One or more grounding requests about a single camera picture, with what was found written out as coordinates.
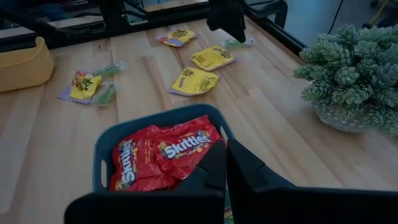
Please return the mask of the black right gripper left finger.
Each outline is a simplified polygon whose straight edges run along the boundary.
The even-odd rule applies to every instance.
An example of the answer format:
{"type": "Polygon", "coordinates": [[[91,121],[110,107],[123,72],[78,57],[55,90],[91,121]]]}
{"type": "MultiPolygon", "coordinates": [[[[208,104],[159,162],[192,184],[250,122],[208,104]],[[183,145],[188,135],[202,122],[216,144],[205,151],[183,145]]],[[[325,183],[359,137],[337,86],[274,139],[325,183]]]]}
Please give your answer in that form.
{"type": "Polygon", "coordinates": [[[67,207],[64,224],[223,224],[226,159],[218,140],[174,190],[93,192],[67,207]]]}

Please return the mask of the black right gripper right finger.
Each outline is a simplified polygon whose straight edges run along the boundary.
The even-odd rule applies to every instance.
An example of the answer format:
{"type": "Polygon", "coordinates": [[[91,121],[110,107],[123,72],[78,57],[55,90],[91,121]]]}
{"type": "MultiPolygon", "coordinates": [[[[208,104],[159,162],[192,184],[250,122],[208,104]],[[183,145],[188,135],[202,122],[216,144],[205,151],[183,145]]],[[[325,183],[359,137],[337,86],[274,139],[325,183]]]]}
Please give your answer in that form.
{"type": "Polygon", "coordinates": [[[235,139],[227,166],[235,224],[398,224],[398,192],[299,187],[235,139]]]}

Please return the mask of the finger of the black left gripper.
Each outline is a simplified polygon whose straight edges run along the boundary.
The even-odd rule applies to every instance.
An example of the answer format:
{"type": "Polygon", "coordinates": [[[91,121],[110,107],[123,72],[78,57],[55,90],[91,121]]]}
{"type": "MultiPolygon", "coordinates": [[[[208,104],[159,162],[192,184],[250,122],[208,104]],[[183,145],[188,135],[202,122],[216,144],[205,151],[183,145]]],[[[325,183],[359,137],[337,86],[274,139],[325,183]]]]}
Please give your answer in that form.
{"type": "Polygon", "coordinates": [[[246,41],[244,9],[241,0],[229,0],[226,10],[226,31],[240,43],[246,41]]]}
{"type": "Polygon", "coordinates": [[[207,17],[207,25],[209,30],[215,31],[221,29],[225,31],[224,27],[224,13],[225,8],[228,7],[228,0],[208,0],[210,11],[207,17]]]}

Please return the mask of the clear green candy pack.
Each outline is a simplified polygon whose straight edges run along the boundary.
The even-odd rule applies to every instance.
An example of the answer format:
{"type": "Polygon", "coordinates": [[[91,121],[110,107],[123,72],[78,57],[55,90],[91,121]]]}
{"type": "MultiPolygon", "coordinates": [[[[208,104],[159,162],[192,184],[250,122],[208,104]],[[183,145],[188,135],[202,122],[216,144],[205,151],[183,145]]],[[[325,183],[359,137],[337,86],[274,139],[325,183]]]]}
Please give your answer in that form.
{"type": "Polygon", "coordinates": [[[108,106],[114,100],[115,95],[116,87],[114,84],[101,85],[92,97],[90,103],[96,106],[108,106]]]}
{"type": "Polygon", "coordinates": [[[252,47],[256,44],[253,38],[247,39],[245,42],[240,42],[234,38],[224,40],[221,46],[225,49],[235,49],[241,47],[252,47]]]}
{"type": "Polygon", "coordinates": [[[96,69],[93,72],[93,76],[95,76],[95,77],[100,76],[100,77],[103,77],[103,78],[111,77],[111,76],[113,76],[115,74],[120,73],[121,71],[123,71],[125,69],[127,69],[127,62],[120,61],[120,62],[117,62],[117,63],[112,63],[111,65],[107,65],[105,67],[101,67],[101,68],[96,69]]]}

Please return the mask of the yellow Sour Patch Kids pack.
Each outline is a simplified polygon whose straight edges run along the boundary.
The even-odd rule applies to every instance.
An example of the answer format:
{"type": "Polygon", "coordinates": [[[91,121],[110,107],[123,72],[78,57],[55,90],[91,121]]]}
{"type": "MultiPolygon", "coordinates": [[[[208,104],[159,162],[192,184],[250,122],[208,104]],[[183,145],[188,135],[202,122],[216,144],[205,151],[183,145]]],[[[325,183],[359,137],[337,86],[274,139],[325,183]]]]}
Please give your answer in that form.
{"type": "Polygon", "coordinates": [[[102,81],[103,78],[101,76],[94,76],[86,70],[78,70],[71,84],[69,84],[57,98],[90,104],[91,98],[95,95],[102,81]]]}
{"type": "Polygon", "coordinates": [[[196,38],[196,34],[193,31],[173,29],[168,31],[166,34],[158,36],[156,39],[165,45],[181,47],[194,38],[196,38]]]}
{"type": "Polygon", "coordinates": [[[194,53],[190,57],[190,60],[199,68],[210,72],[234,62],[235,57],[226,49],[215,45],[194,53]]]}
{"type": "Polygon", "coordinates": [[[219,76],[204,70],[186,67],[169,88],[169,93],[182,96],[201,95],[218,83],[219,76]]]}

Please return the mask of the red Skittles pack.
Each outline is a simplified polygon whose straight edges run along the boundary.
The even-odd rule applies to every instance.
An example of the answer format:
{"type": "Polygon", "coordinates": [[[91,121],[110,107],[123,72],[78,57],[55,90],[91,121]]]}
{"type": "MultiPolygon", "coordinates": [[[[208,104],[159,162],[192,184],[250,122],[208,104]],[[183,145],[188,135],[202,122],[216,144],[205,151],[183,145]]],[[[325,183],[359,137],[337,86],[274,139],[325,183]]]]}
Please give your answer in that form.
{"type": "Polygon", "coordinates": [[[222,140],[207,115],[158,131],[153,136],[153,150],[159,167],[176,179],[188,177],[203,156],[222,140]]]}
{"type": "Polygon", "coordinates": [[[113,162],[116,171],[112,175],[111,191],[149,191],[165,187],[163,173],[153,161],[153,153],[140,141],[157,131],[151,125],[126,136],[113,148],[113,162]]]}

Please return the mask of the blue-grey plastic bin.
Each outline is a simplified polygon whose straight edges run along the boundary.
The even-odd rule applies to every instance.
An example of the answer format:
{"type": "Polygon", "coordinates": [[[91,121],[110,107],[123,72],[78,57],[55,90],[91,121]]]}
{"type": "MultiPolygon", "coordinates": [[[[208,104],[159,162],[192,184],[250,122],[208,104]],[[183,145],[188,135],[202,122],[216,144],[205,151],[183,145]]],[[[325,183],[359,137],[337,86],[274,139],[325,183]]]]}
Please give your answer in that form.
{"type": "Polygon", "coordinates": [[[176,124],[185,123],[204,115],[209,117],[212,125],[218,131],[223,130],[229,139],[235,138],[233,130],[230,128],[222,112],[215,106],[206,103],[197,103],[161,111],[119,123],[106,129],[99,136],[94,146],[93,191],[107,192],[109,190],[111,176],[115,171],[112,150],[123,138],[150,125],[159,127],[175,126],[176,124]]]}

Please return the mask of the yellow plastic bin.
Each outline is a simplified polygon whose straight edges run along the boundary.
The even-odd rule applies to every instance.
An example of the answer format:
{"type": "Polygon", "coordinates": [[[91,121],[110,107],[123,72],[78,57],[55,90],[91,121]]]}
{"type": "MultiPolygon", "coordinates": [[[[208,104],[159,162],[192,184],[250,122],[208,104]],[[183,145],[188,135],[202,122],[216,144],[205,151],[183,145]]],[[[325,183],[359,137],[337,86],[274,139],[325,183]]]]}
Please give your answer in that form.
{"type": "Polygon", "coordinates": [[[36,46],[0,53],[0,93],[46,83],[55,62],[45,39],[37,37],[36,46]]]}

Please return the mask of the artificial green potted plant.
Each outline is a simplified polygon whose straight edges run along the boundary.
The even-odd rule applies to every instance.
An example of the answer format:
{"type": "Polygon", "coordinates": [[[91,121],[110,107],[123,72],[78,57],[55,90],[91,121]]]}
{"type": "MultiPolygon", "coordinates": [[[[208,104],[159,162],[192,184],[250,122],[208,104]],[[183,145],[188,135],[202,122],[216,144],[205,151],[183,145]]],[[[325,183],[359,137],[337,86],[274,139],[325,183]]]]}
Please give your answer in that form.
{"type": "Polygon", "coordinates": [[[320,34],[299,53],[294,77],[309,82],[302,99],[326,125],[346,133],[398,136],[398,24],[320,34]]]}

